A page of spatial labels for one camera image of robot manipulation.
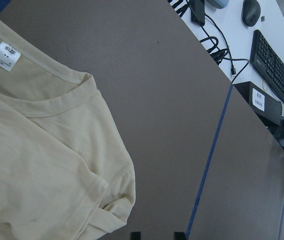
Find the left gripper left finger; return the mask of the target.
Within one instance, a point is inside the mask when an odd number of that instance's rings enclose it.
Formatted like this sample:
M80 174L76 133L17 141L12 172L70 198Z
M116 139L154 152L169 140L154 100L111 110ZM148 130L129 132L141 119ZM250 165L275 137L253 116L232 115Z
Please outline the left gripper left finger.
M131 232L130 240L141 240L141 232L140 231Z

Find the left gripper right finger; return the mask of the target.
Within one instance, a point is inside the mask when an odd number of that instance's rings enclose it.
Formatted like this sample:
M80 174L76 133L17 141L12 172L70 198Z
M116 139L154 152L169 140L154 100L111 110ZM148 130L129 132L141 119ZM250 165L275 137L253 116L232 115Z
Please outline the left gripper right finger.
M174 232L174 240L186 240L186 234L184 232Z

